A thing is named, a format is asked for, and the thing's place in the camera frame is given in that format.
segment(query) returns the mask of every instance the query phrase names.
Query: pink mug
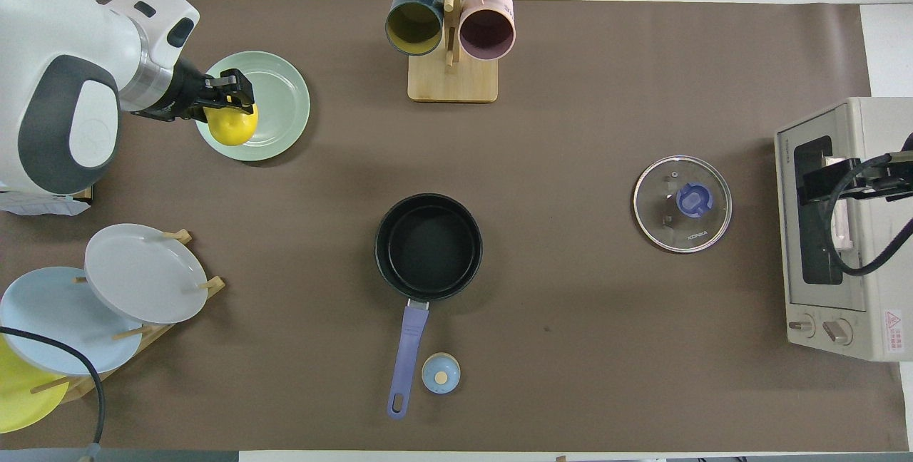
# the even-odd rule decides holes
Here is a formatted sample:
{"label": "pink mug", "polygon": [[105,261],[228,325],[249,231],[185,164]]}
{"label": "pink mug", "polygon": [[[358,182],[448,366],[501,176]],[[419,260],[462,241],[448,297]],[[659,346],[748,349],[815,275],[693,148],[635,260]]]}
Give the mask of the pink mug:
{"label": "pink mug", "polygon": [[463,0],[457,33],[470,56],[500,59],[511,52],[516,37],[513,0]]}

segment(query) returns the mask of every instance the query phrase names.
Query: black cable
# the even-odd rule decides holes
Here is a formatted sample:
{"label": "black cable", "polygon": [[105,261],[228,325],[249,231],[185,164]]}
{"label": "black cable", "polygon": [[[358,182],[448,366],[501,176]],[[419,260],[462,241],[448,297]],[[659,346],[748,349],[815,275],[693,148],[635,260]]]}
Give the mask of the black cable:
{"label": "black cable", "polygon": [[43,335],[20,331],[20,329],[11,329],[9,327],[3,326],[0,326],[0,333],[13,335],[24,339],[32,339],[32,341],[49,344],[50,346],[68,352],[68,354],[76,357],[80,362],[82,362],[82,364],[86,366],[88,374],[91,375],[92,381],[95,383],[95,392],[98,395],[98,423],[95,424],[95,436],[92,437],[92,443],[95,443],[96,445],[97,443],[100,443],[101,430],[104,429],[105,426],[105,394],[104,391],[101,390],[101,377],[98,377],[98,371],[95,371],[95,366],[92,365],[92,362],[89,361],[85,355],[82,355],[77,349]]}
{"label": "black cable", "polygon": [[834,260],[836,265],[840,267],[842,272],[845,274],[850,274],[853,277],[861,277],[864,274],[872,273],[875,270],[878,270],[884,263],[887,262],[894,254],[897,253],[897,250],[906,243],[907,239],[913,235],[913,218],[907,222],[906,225],[900,232],[897,233],[896,237],[887,244],[887,247],[878,254],[878,257],[875,257],[870,263],[864,265],[863,267],[849,267],[847,263],[842,260],[840,255],[837,253],[837,249],[834,247],[834,238],[831,235],[831,219],[834,217],[834,208],[837,205],[837,201],[840,200],[840,195],[844,191],[847,191],[850,183],[853,182],[855,176],[860,173],[863,173],[865,170],[873,167],[880,166],[891,162],[891,154],[886,153],[878,157],[867,160],[867,162],[860,163],[853,170],[849,170],[847,174],[844,175],[844,178],[840,179],[840,182],[834,186],[834,192],[831,193],[831,199],[827,201],[825,205],[825,211],[822,213],[822,219],[824,219],[825,224],[825,247],[827,248],[827,253],[831,255],[831,260]]}

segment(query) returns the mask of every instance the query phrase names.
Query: pan handle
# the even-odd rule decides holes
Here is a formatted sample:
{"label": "pan handle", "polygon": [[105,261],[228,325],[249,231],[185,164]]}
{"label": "pan handle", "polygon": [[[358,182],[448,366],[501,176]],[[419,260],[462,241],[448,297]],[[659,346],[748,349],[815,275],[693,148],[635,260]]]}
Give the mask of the pan handle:
{"label": "pan handle", "polygon": [[[411,300],[409,302],[402,312],[397,365],[394,367],[394,381],[390,385],[390,399],[387,401],[387,414],[393,419],[403,419],[409,406],[409,391],[412,390],[415,361],[418,359],[418,344],[422,341],[424,323],[428,320],[427,303],[417,304]],[[424,308],[417,309],[413,304]]]}

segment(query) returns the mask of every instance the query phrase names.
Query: yellow lemon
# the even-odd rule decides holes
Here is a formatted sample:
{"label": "yellow lemon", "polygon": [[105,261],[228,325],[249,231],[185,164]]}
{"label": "yellow lemon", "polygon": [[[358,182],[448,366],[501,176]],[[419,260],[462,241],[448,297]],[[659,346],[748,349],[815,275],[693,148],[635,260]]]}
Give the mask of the yellow lemon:
{"label": "yellow lemon", "polygon": [[251,114],[232,108],[203,108],[203,113],[209,124],[209,134],[229,147],[246,143],[257,130],[257,120],[260,117],[257,104],[254,104],[254,112]]}

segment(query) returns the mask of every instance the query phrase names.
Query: blue mug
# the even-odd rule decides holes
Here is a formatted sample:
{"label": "blue mug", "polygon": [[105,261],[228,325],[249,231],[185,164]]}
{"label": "blue mug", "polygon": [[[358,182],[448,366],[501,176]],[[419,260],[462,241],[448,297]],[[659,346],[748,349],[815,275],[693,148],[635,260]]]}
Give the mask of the blue mug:
{"label": "blue mug", "polygon": [[387,14],[390,45],[407,56],[423,56],[443,38],[444,0],[394,0]]}

